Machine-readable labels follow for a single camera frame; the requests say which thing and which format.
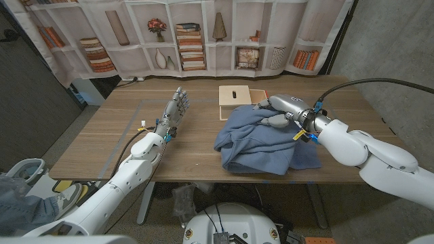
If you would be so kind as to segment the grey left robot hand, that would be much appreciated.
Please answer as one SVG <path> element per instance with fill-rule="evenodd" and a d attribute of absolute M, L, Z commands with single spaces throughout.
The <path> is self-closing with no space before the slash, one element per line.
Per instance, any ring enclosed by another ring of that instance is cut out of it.
<path fill-rule="evenodd" d="M 164 137 L 171 128 L 178 127 L 188 108 L 188 94 L 182 89 L 182 87 L 179 87 L 163 110 L 162 117 L 155 129 L 155 133 Z"/>

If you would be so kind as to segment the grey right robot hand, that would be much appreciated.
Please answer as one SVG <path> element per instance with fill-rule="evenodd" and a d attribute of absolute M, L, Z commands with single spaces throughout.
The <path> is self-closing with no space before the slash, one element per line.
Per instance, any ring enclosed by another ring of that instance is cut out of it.
<path fill-rule="evenodd" d="M 290 124 L 291 121 L 297 121 L 302 128 L 312 131 L 311 124 L 315 121 L 315 115 L 312 108 L 300 98 L 287 94 L 277 94 L 257 103 L 254 110 L 274 109 L 277 115 L 264 118 L 260 121 L 263 125 L 283 128 Z"/>

